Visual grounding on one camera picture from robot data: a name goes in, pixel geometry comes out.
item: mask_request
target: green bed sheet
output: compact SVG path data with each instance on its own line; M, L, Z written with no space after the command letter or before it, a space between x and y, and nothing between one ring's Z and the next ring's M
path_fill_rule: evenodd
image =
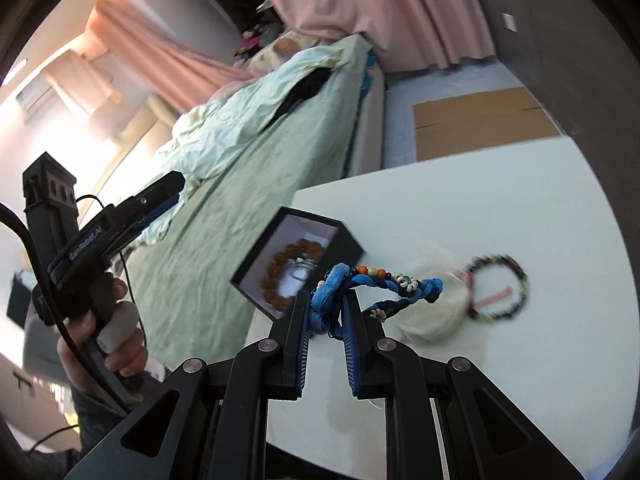
M297 190L340 178L370 44L358 35L338 44L347 63L320 93L207 180L162 240L129 257L150 354L170 367L192 356L216 362L238 353L255 307L229 279Z

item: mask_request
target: person's arm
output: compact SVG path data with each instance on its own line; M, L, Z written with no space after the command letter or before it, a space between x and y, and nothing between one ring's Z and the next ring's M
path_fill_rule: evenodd
M116 278L113 281L114 297L121 300L126 294L126 284ZM83 318L71 320L66 328L76 345L82 346L95 331L95 317L89 311ZM129 339L106 357L105 366L111 371L119 371L123 377L142 372L148 359L148 351L142 346L142 341L142 331L136 329ZM81 450L68 449L55 453L33 451L29 458L46 480L62 480L125 416L120 410L114 410L100 400L103 394L100 387L82 368L62 338L58 341L58 355L71 383L80 427Z

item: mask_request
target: air conditioner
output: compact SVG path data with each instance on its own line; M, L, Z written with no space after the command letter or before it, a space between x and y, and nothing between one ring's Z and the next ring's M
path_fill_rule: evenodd
M28 120L56 91L50 83L37 75L21 92L15 96L24 120Z

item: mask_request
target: human hand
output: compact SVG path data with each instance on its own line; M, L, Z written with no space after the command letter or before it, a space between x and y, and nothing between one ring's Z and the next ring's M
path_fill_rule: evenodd
M127 295L127 285L118 278L113 280L111 290L113 297L117 301ZM95 331L95 314L92 311L88 311L84 316L70 320L66 329L76 346L81 347ZM136 328L115 352L107 355L104 360L105 367L112 372L119 371L123 377L142 372L149 357L149 352L142 345L142 341L142 330ZM82 368L82 365L62 338L58 340L58 355L66 376L73 386L91 396L100 396L100 387L87 371Z

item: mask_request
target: ceiling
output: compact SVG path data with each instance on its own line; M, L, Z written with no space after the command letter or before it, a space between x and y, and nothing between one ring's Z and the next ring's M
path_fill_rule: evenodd
M0 88L0 104L23 88L50 58L61 54L66 46L84 33L86 22L96 0L62 0L40 24L15 60L27 64L6 86Z

